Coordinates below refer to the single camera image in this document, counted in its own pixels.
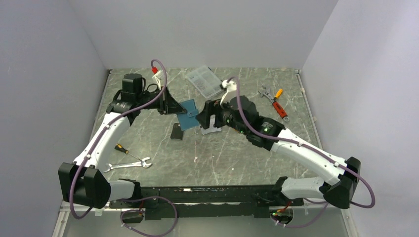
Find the silver credit card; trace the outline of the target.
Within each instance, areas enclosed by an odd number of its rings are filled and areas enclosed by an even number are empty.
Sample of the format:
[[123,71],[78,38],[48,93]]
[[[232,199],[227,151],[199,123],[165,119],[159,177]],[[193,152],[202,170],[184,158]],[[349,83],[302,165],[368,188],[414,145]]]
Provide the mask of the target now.
[[212,126],[205,129],[202,126],[200,126],[200,130],[201,130],[202,135],[208,135],[210,133],[221,132],[222,128],[217,128],[217,127]]

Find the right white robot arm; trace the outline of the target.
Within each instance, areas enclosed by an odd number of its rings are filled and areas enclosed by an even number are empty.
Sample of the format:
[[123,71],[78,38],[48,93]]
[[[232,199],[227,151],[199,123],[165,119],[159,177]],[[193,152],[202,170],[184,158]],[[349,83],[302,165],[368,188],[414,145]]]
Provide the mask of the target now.
[[268,151],[286,154],[317,174],[314,178],[280,177],[273,190],[272,198],[278,205],[296,198],[322,198],[327,203],[348,209],[353,204],[353,195],[359,182],[361,162],[355,158],[336,157],[304,141],[282,123],[261,116],[256,105],[246,96],[241,96],[245,118],[255,131],[251,131],[239,113],[237,100],[221,104],[220,100],[208,100],[196,116],[199,124],[207,129],[211,117],[214,126],[228,126],[245,135],[253,145]]

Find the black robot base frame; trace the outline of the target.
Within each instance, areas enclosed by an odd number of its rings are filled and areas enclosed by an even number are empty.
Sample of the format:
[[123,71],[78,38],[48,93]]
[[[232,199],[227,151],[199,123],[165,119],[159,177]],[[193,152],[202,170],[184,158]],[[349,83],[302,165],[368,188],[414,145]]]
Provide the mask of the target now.
[[291,209],[304,204],[301,198],[287,199],[274,185],[143,187],[141,197],[145,200],[114,200],[109,206],[112,209],[142,208],[146,220],[161,220],[174,216],[268,218],[276,207]]

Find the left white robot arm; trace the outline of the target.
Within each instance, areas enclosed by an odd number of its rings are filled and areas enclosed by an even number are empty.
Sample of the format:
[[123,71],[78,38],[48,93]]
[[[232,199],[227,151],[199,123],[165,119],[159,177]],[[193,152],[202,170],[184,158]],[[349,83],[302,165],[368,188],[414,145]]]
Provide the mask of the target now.
[[108,160],[117,142],[133,124],[142,110],[157,110],[161,115],[179,114],[185,109],[171,96],[167,76],[149,91],[140,74],[126,74],[122,87],[107,106],[103,121],[84,150],[71,162],[62,163],[58,169],[63,200],[77,219],[75,205],[88,210],[101,209],[108,202],[123,201],[136,207],[142,201],[138,181],[119,179],[108,181],[104,172],[110,169]]

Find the black credit card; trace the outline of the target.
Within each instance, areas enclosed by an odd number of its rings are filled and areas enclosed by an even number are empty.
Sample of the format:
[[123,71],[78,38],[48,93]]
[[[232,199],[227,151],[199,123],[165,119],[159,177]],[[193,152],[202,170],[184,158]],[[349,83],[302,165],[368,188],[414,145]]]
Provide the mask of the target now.
[[170,138],[172,140],[183,140],[183,136],[184,131],[181,130],[180,124],[174,123],[170,134]]

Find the blue card holder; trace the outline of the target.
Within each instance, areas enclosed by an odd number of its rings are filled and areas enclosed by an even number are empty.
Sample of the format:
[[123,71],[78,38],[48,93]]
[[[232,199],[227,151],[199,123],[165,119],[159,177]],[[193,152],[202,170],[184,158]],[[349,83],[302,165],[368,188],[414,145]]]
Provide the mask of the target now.
[[189,99],[180,102],[180,105],[186,110],[185,113],[177,114],[180,129],[182,131],[185,131],[187,129],[200,126],[199,122],[196,119],[196,116],[199,114],[199,111],[196,107],[195,100]]

